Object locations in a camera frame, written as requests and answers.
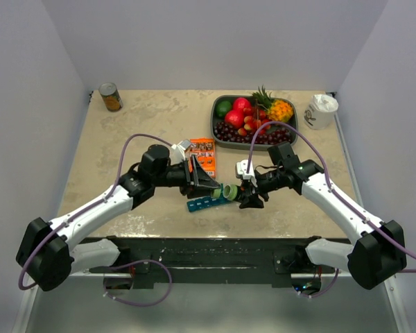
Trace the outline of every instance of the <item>black tray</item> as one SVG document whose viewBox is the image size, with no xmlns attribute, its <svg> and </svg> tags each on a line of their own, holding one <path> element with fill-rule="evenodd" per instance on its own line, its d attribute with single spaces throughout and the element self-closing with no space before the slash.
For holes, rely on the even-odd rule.
<svg viewBox="0 0 416 333">
<path fill-rule="evenodd" d="M 223 140 L 219 140 L 214 135 L 214 128 L 216 127 L 217 123 L 220 123 L 221 121 L 223 121 L 222 118 L 219 118 L 216 115 L 216 106 L 220 102 L 223 102 L 223 101 L 229 101 L 231 104 L 233 104 L 233 102 L 238 97 L 246 98 L 254 106 L 254 99 L 251 96 L 223 95 L 223 96 L 218 97 L 214 101 L 213 110 L 211 111 L 211 136 L 214 138 L 214 141 L 221 147 L 231 148 L 231 149 L 249 150 L 250 149 L 250 144 L 223 141 Z M 294 127 L 297 130 L 297 113 L 296 113 L 296 109 L 295 109 L 294 105 L 290 101 L 287 101 L 286 99 L 279 99 L 279 100 L 287 102 L 293 108 L 294 115 L 291 117 L 291 119 L 288 121 L 287 124 L 290 125 L 291 127 Z M 271 126 L 271 128 L 268 130 L 267 134 L 273 133 L 278 128 L 281 128 L 281 126 Z M 292 146 L 297 141 L 297 134 L 294 133 L 292 130 L 290 130 L 290 134 L 291 134 L 291 137 L 293 138 L 293 141 L 291 142 L 291 146 Z M 269 147 L 271 147 L 270 144 L 255 144 L 254 145 L 254 150 L 256 150 L 256 151 L 266 151 Z"/>
</svg>

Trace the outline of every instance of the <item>white cup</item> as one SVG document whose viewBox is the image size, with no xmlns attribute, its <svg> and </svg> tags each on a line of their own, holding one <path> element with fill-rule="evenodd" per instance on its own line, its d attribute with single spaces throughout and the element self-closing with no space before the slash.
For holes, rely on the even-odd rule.
<svg viewBox="0 0 416 333">
<path fill-rule="evenodd" d="M 318 94 L 311 97 L 310 105 L 305 110 L 304 120 L 309 128 L 323 130 L 332 121 L 339 104 L 333 97 Z"/>
</svg>

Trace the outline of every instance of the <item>pineapple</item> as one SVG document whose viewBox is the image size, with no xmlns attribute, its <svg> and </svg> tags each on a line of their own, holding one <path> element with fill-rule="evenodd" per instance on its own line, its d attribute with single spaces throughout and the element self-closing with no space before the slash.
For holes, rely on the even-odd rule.
<svg viewBox="0 0 416 333">
<path fill-rule="evenodd" d="M 264 86 L 262 88 L 259 87 L 259 91 L 253 92 L 252 96 L 256 99 L 256 105 L 264 108 L 270 120 L 286 123 L 294 114 L 293 108 L 289 103 L 272 99 L 271 93 L 267 94 Z"/>
</svg>

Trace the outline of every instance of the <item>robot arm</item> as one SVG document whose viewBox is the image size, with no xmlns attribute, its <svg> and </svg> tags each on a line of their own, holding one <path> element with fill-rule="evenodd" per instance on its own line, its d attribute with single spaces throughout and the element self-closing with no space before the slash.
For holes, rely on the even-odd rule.
<svg viewBox="0 0 416 333">
<path fill-rule="evenodd" d="M 300 162 L 288 143 L 268 149 L 276 169 L 264 174 L 248 173 L 248 161 L 236 164 L 236 176 L 242 179 L 240 187 L 228 185 L 224 192 L 231 200 L 241 203 L 240 208 L 263 208 L 268 201 L 268 192 L 288 187 L 315 203 L 347 235 L 351 244 L 341 244 L 313 237 L 305 253 L 310 263 L 327 265 L 349 271 L 364 288 L 372 289 L 385 279 L 406 267 L 406 255 L 388 243 L 364 220 L 348 208 L 327 186 L 324 170 L 314 161 Z M 395 241 L 404 246 L 404 232 L 395 222 L 383 222 L 379 217 L 366 212 L 333 182 L 333 189 L 353 208 L 371 220 Z"/>
<path fill-rule="evenodd" d="M 189 156 L 188 140 L 173 145 L 170 151 L 162 145 L 153 145 L 140 163 L 134 164 L 119 178 L 112 195 L 112 187 L 82 207 L 48 223 L 38 218 L 30 222 L 17 253 L 17 262 L 23 266 L 35 247 L 54 229 L 66 223 L 28 266 L 28 274 L 44 291 L 52 290 L 70 274 L 97 266 L 111 266 L 119 257 L 119 249 L 110 240 L 92 244 L 80 242 L 93 231 L 118 215 L 133 210 L 154 195 L 156 187 L 179 187 L 188 198 L 206 196 L 220 185 L 209 177 L 196 157 Z"/>
</svg>

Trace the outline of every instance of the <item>white wall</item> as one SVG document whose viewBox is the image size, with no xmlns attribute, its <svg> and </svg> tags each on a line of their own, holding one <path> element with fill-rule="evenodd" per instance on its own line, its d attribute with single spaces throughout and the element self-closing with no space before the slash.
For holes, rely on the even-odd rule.
<svg viewBox="0 0 416 333">
<path fill-rule="evenodd" d="M 43 0 L 88 88 L 335 91 L 387 0 Z"/>
<path fill-rule="evenodd" d="M 32 219 L 57 212 L 86 105 L 40 0 L 0 0 L 0 333 L 22 296 L 19 243 Z"/>
<path fill-rule="evenodd" d="M 416 252 L 416 0 L 389 0 L 338 99 L 365 206 L 402 224 Z M 398 281 L 416 332 L 416 275 Z"/>
</svg>

